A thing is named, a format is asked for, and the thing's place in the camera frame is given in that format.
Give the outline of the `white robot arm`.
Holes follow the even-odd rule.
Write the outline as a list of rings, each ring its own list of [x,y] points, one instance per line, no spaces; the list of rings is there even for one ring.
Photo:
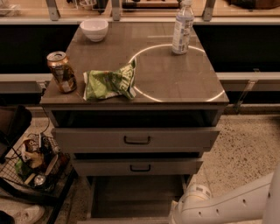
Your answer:
[[[203,185],[190,185],[171,203],[169,224],[226,224],[262,219],[280,224],[280,166],[271,174],[212,198]]]

